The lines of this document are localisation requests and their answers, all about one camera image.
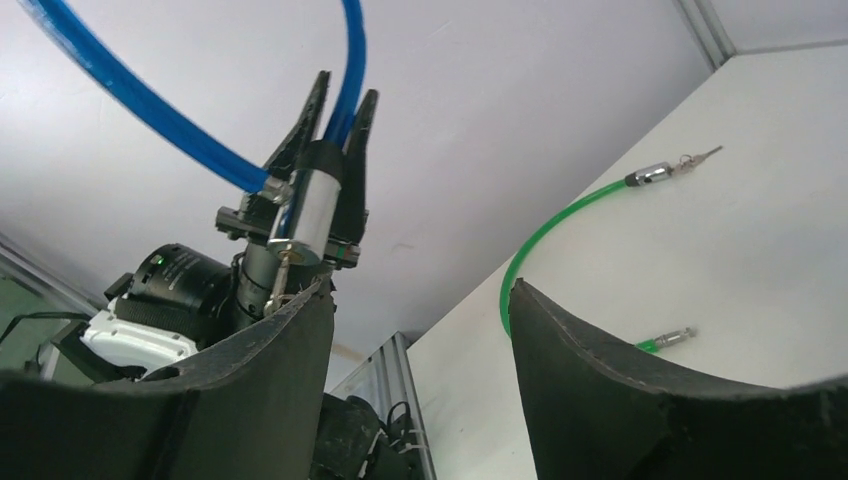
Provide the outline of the blue cable lock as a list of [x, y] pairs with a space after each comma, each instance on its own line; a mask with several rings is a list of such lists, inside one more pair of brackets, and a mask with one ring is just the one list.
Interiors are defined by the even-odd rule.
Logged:
[[243, 159], [174, 109], [127, 69], [64, 2], [24, 1], [21, 5], [72, 60], [128, 111], [193, 160], [245, 193], [283, 204], [300, 192], [340, 192], [344, 151], [367, 92], [363, 89], [367, 43], [360, 2], [343, 4], [347, 62], [324, 136], [307, 145], [288, 180], [275, 178]]

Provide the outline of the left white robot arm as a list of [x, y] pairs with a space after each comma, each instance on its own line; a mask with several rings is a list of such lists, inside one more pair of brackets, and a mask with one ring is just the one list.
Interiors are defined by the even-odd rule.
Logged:
[[316, 138], [329, 76], [269, 159], [273, 196], [223, 208], [246, 245], [229, 264], [174, 243], [106, 291], [60, 351], [95, 383], [70, 438], [71, 472], [108, 479], [423, 479], [408, 400], [381, 412], [323, 389], [332, 275], [358, 265], [369, 90], [342, 146]]

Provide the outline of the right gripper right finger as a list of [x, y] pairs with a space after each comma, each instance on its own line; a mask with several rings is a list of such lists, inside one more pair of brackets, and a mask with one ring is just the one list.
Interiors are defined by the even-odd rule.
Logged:
[[644, 352], [525, 281], [511, 340], [541, 479], [843, 479], [847, 380], [732, 381]]

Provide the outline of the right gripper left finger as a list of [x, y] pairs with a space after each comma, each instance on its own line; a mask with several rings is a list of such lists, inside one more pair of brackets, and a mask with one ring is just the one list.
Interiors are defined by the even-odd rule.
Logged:
[[137, 381], [1, 375], [5, 479], [305, 479], [334, 331], [328, 278]]

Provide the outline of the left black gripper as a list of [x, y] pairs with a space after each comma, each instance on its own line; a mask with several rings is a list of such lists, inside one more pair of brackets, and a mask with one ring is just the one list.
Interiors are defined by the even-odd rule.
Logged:
[[[317, 74], [293, 127], [264, 164], [271, 176], [288, 180], [297, 158], [316, 138], [330, 78], [326, 70]], [[284, 253], [292, 254], [289, 281], [297, 285], [297, 294], [316, 276], [358, 265], [367, 222], [367, 145], [378, 100], [378, 91], [369, 89], [354, 118], [340, 192], [300, 192], [283, 204], [250, 197], [237, 210], [218, 210], [218, 230], [247, 240], [227, 307], [237, 330], [265, 318], [264, 306]]]

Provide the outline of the silver keys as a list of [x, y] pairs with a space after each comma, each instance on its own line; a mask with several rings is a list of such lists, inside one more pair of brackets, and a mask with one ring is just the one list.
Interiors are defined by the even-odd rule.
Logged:
[[290, 286], [289, 273], [292, 267], [292, 254], [284, 253], [281, 257], [270, 296], [264, 306], [264, 317], [268, 318], [297, 295], [297, 285]]

